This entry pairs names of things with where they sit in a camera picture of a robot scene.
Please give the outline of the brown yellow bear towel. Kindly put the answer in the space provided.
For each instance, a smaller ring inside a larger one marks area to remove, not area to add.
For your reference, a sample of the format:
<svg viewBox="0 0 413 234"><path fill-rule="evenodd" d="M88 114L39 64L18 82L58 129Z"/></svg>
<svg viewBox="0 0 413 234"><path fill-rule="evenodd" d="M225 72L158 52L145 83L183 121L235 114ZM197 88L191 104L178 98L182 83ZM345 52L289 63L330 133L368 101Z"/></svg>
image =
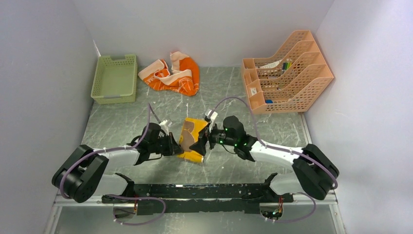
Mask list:
<svg viewBox="0 0 413 234"><path fill-rule="evenodd" d="M202 163L204 156L195 150L190 149L190 146L197 143L199 132L207 127L208 122L203 119L185 118L179 138L179 145L183 149L183 153L179 154L178 158Z"/></svg>

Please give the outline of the orange and cream towel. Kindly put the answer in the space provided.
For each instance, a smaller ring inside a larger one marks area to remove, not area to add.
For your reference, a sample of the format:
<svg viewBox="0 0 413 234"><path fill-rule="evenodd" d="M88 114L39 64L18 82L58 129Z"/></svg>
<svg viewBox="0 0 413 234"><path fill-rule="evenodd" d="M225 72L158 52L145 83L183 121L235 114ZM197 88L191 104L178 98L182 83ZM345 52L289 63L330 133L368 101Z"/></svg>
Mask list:
<svg viewBox="0 0 413 234"><path fill-rule="evenodd" d="M200 69L187 54L170 53L171 68L164 59L158 59L138 73L138 77L156 91L173 91L194 96L200 89Z"/></svg>

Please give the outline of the orange plastic file organizer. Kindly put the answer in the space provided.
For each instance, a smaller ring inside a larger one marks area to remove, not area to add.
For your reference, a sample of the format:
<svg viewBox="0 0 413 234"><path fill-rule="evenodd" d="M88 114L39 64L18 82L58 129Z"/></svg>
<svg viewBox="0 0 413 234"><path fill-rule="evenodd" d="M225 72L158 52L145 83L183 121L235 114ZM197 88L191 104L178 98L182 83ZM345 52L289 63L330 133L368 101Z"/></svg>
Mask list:
<svg viewBox="0 0 413 234"><path fill-rule="evenodd" d="M282 72L287 59L293 63ZM278 60L277 67L260 69ZM269 58L244 58L241 75L254 114L306 112L334 79L309 30L294 31Z"/></svg>

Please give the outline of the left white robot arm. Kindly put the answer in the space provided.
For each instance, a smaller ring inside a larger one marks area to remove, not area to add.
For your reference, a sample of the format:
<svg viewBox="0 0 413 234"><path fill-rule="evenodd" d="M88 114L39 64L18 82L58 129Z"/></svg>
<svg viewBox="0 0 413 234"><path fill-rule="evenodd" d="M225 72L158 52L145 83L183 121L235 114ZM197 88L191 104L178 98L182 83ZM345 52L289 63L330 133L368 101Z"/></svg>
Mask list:
<svg viewBox="0 0 413 234"><path fill-rule="evenodd" d="M150 161L151 155L176 156L183 149L157 123L149 123L142 134L123 147L93 149L79 145L52 177L52 185L60 189L66 199L77 203L87 201L92 196L102 196L103 200L119 199L127 203L137 197L135 182L114 170L122 166L136 166Z"/></svg>

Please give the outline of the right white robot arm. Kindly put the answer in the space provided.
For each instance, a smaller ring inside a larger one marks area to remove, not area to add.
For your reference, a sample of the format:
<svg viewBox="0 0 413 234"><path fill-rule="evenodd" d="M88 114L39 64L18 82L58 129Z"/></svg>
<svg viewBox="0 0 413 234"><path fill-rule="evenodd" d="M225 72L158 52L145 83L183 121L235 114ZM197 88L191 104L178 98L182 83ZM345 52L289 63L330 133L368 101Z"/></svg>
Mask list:
<svg viewBox="0 0 413 234"><path fill-rule="evenodd" d="M203 162L207 144L210 149L219 144L233 147L234 154L243 160L292 170L289 174L274 176L263 188L263 196L269 202L289 193L306 193L323 200L335 188L339 176L338 168L318 146L308 143L302 148L287 147L263 141L247 134L235 116L226 117L222 129L212 118L186 118L179 143L184 149L184 158L192 162Z"/></svg>

